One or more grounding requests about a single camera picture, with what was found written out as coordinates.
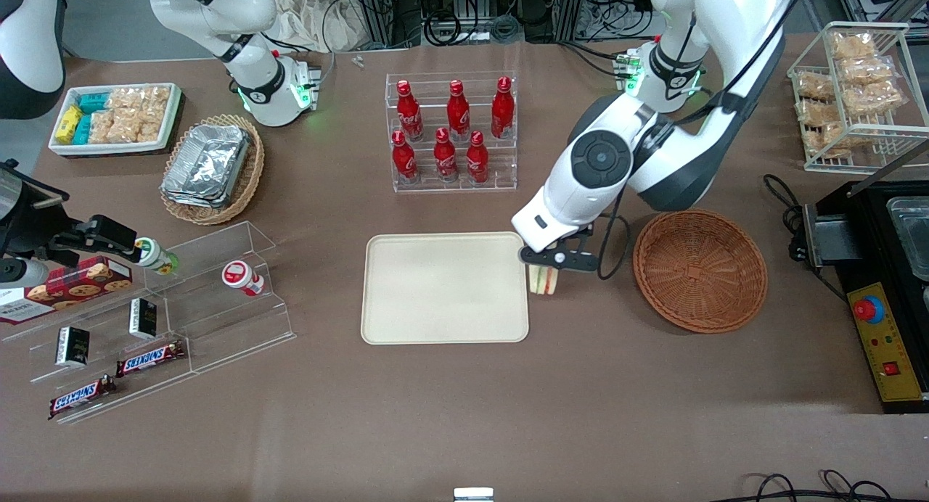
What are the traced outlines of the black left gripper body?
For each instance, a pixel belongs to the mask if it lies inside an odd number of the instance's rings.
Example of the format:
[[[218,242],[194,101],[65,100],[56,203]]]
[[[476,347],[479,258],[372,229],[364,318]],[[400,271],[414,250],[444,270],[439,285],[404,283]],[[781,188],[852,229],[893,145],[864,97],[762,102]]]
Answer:
[[[520,260],[527,265],[558,271],[594,273],[599,267],[599,258],[585,247],[593,233],[594,229],[581,229],[538,252],[526,245],[520,250]]]

